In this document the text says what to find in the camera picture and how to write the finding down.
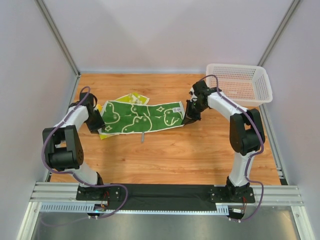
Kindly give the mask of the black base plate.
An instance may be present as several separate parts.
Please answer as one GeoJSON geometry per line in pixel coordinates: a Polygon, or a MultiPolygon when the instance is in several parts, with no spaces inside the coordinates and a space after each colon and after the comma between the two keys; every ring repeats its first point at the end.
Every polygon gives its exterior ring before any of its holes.
{"type": "Polygon", "coordinates": [[[120,186],[82,187],[76,193],[78,201],[120,201],[126,196],[126,191],[120,186]]]}
{"type": "Polygon", "coordinates": [[[255,203],[253,188],[244,186],[212,186],[209,188],[210,200],[213,203],[255,203]]]}

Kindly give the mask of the aluminium front rail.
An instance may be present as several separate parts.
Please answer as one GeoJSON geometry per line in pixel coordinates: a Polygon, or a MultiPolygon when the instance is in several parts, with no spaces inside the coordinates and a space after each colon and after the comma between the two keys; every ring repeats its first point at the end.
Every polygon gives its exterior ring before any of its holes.
{"type": "MultiPolygon", "coordinates": [[[[74,182],[37,182],[30,202],[75,202],[78,184],[74,182]]],[[[264,186],[263,206],[303,206],[300,191],[295,185],[264,186]]]]}

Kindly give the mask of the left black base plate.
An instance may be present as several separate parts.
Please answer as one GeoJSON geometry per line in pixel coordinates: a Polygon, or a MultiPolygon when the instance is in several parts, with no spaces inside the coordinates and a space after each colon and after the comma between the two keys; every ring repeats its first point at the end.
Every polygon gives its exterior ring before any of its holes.
{"type": "Polygon", "coordinates": [[[76,193],[78,201],[120,201],[126,196],[126,191],[120,186],[82,187],[76,193]]]}

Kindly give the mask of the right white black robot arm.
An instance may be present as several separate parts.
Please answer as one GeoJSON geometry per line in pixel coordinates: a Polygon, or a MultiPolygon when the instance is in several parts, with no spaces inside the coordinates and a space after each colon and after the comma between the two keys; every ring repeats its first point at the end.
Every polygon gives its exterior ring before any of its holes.
{"type": "Polygon", "coordinates": [[[234,161],[226,185],[220,194],[228,200],[239,200],[249,193],[250,171],[253,159],[264,149],[265,134],[260,112],[243,108],[214,87],[209,88],[202,80],[190,90],[183,125],[201,120],[201,113],[214,109],[229,121],[229,142],[234,150],[234,161]]]}

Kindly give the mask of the left aluminium frame post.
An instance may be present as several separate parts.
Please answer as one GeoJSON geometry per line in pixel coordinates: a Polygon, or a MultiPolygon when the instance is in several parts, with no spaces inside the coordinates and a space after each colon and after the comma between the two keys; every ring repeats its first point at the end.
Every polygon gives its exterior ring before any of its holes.
{"type": "Polygon", "coordinates": [[[79,68],[77,67],[76,62],[74,61],[65,41],[63,40],[63,37],[54,21],[54,18],[52,14],[50,13],[49,8],[47,7],[44,0],[35,0],[34,1],[39,8],[39,11],[41,12],[44,20],[46,21],[50,31],[52,32],[57,44],[59,45],[64,57],[66,58],[68,64],[70,65],[71,69],[73,70],[74,74],[79,77],[81,75],[81,72],[79,68]]]}

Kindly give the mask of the aluminium frame post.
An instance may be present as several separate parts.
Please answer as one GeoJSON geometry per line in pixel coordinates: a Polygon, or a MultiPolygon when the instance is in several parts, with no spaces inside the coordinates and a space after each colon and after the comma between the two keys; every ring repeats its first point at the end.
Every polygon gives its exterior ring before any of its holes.
{"type": "Polygon", "coordinates": [[[52,14],[50,13],[49,8],[47,7],[44,0],[35,0],[34,1],[39,8],[39,11],[41,12],[44,20],[46,21],[50,31],[52,32],[57,44],[59,45],[64,57],[66,58],[68,64],[70,65],[71,69],[73,70],[74,74],[79,77],[81,75],[81,72],[79,68],[77,67],[76,62],[74,61],[65,41],[63,40],[63,37],[54,21],[54,18],[52,14]]]}
{"type": "Polygon", "coordinates": [[[281,36],[285,32],[288,24],[290,23],[291,19],[295,15],[296,11],[299,9],[302,0],[292,0],[287,11],[285,12],[282,20],[280,21],[277,29],[275,30],[273,36],[271,37],[268,45],[266,46],[262,56],[259,59],[257,65],[259,67],[263,67],[267,62],[268,58],[270,57],[272,51],[276,47],[278,41],[280,40],[281,36]]]}

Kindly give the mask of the right aluminium frame post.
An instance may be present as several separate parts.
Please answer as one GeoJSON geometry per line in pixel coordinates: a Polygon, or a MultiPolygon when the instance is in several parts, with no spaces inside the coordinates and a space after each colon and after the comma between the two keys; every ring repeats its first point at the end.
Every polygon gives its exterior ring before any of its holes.
{"type": "Polygon", "coordinates": [[[276,47],[278,41],[280,40],[281,36],[285,32],[288,24],[290,23],[291,19],[295,15],[296,11],[299,9],[302,0],[292,0],[287,11],[285,12],[282,20],[280,21],[277,29],[275,30],[273,36],[271,37],[268,45],[266,46],[262,56],[259,59],[257,65],[259,67],[263,67],[267,62],[268,58],[270,57],[272,51],[276,47]]]}

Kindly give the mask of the yellow green towel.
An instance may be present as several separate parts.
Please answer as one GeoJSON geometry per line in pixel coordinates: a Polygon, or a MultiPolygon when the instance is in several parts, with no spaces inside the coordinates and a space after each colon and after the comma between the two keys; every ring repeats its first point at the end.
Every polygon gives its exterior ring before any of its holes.
{"type": "MultiPolygon", "coordinates": [[[[130,103],[130,104],[140,104],[140,105],[147,105],[148,102],[150,101],[149,97],[146,97],[144,95],[141,95],[137,92],[132,92],[129,93],[127,95],[121,96],[117,99],[115,99],[115,101],[118,102],[123,102],[123,103],[130,103]]],[[[117,136],[117,134],[104,134],[104,133],[99,133],[99,137],[101,140],[113,137],[113,136],[117,136]]]]}

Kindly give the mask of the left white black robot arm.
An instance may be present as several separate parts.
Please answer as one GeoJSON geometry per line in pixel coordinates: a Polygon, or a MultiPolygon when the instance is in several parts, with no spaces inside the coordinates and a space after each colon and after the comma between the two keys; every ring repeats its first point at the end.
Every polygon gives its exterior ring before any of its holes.
{"type": "Polygon", "coordinates": [[[82,188],[96,188],[103,185],[100,174],[85,162],[84,150],[78,130],[86,125],[89,131],[97,134],[105,126],[96,109],[96,96],[89,92],[79,95],[79,101],[69,106],[67,114],[53,127],[42,131],[43,165],[58,175],[72,175],[82,188]]]}

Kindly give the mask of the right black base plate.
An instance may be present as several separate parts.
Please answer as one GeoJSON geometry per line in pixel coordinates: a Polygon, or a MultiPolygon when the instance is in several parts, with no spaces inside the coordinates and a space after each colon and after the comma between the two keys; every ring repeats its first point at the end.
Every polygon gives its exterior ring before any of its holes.
{"type": "Polygon", "coordinates": [[[244,186],[212,186],[209,188],[210,200],[213,203],[255,203],[253,188],[244,186]]]}

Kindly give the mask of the white perforated plastic basket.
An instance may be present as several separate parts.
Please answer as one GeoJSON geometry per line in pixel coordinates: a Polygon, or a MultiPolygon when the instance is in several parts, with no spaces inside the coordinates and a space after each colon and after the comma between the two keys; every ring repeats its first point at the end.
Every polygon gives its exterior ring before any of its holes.
{"type": "Polygon", "coordinates": [[[273,100],[267,71],[261,66],[210,63],[206,67],[209,88],[218,86],[223,93],[244,107],[258,107],[273,100]]]}

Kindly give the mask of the green patterned towel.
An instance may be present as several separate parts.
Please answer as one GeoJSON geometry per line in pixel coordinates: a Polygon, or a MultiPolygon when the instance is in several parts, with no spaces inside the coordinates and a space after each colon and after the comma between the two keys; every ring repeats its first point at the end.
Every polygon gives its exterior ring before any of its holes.
{"type": "Polygon", "coordinates": [[[107,101],[101,117],[102,135],[142,134],[182,127],[185,110],[182,102],[156,105],[107,101]]]}

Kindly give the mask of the black cloth strip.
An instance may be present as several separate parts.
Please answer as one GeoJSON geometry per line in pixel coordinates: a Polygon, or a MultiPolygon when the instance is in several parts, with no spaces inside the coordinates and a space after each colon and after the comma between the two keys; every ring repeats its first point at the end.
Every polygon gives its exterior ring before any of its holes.
{"type": "Polygon", "coordinates": [[[210,185],[199,184],[126,184],[109,190],[109,209],[133,211],[215,211],[210,185]]]}

